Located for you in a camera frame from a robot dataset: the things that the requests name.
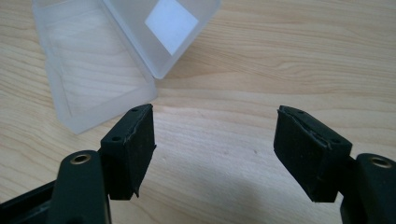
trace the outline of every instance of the light wood surface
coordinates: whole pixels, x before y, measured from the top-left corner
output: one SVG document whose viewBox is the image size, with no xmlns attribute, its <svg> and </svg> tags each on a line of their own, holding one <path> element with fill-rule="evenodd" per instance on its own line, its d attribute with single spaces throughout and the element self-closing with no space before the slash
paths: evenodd
<svg viewBox="0 0 396 224">
<path fill-rule="evenodd" d="M 56 178 L 120 118 L 80 135 L 57 119 L 28 0 L 0 0 L 0 202 Z M 114 223 L 341 223 L 276 158 L 276 110 L 307 111 L 396 160 L 394 0 L 223 0 L 157 81 L 158 145 L 141 197 Z"/>
</svg>

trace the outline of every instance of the translucent plastic box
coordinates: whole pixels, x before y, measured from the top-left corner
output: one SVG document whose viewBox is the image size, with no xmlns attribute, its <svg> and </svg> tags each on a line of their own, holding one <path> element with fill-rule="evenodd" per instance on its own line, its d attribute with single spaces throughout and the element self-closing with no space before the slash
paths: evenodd
<svg viewBox="0 0 396 224">
<path fill-rule="evenodd" d="M 156 96 L 219 0 L 33 0 L 58 119 L 82 133 Z"/>
</svg>

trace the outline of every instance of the white label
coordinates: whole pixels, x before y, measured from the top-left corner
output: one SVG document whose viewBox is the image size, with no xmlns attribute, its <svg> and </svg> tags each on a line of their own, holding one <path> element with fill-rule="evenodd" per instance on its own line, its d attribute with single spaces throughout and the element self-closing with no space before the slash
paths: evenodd
<svg viewBox="0 0 396 224">
<path fill-rule="evenodd" d="M 146 19 L 146 25 L 173 55 L 198 20 L 176 0 L 160 0 Z"/>
</svg>

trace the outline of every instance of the frosted plastic container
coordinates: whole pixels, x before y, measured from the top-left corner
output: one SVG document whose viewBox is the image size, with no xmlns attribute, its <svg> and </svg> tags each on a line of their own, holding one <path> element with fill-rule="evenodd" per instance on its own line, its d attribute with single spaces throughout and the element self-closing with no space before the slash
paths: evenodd
<svg viewBox="0 0 396 224">
<path fill-rule="evenodd" d="M 156 98 L 220 0 L 32 0 L 58 119 L 82 133 Z"/>
</svg>

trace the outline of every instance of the wood grain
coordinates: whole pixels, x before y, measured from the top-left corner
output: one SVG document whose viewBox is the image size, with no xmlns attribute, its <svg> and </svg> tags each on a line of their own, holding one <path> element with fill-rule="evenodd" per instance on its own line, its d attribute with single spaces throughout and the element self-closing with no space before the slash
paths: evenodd
<svg viewBox="0 0 396 224">
<path fill-rule="evenodd" d="M 0 202 L 56 178 L 117 122 L 80 135 L 57 119 L 31 3 L 0 0 Z M 301 108 L 396 160 L 396 2 L 223 0 L 157 81 L 156 142 L 141 197 L 114 223 L 341 223 L 311 203 L 273 151 L 276 109 Z"/>
</svg>

